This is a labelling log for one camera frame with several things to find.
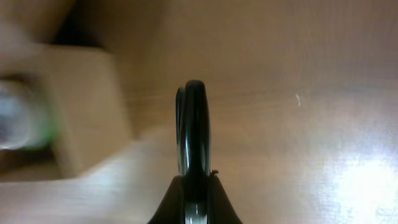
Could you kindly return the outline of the cream masking tape roll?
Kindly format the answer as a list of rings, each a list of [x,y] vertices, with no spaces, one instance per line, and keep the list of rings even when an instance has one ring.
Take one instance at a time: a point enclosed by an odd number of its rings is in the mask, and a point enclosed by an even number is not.
[[[46,143],[45,115],[35,92],[14,80],[1,80],[1,149]]]

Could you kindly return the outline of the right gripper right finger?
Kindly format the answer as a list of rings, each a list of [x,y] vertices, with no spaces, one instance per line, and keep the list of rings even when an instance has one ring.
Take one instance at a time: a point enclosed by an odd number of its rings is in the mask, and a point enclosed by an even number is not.
[[[243,224],[235,212],[229,198],[213,170],[208,178],[207,210],[209,224]]]

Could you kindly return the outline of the green tape roll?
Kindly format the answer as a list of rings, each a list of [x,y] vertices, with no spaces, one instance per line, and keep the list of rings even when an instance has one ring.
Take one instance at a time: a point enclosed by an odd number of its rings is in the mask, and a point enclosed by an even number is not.
[[[33,105],[32,134],[28,148],[39,150],[51,145],[58,135],[58,119],[50,104],[38,102]]]

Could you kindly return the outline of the black and white marker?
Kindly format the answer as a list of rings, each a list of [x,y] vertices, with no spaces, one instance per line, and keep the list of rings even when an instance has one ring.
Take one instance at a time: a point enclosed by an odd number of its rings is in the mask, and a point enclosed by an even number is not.
[[[202,81],[190,80],[177,90],[175,114],[182,220],[189,224],[208,223],[210,120]]]

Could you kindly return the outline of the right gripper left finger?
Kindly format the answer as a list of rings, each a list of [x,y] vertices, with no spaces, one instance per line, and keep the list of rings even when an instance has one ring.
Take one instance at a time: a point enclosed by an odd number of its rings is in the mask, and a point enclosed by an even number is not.
[[[175,176],[148,224],[183,224],[182,177]]]

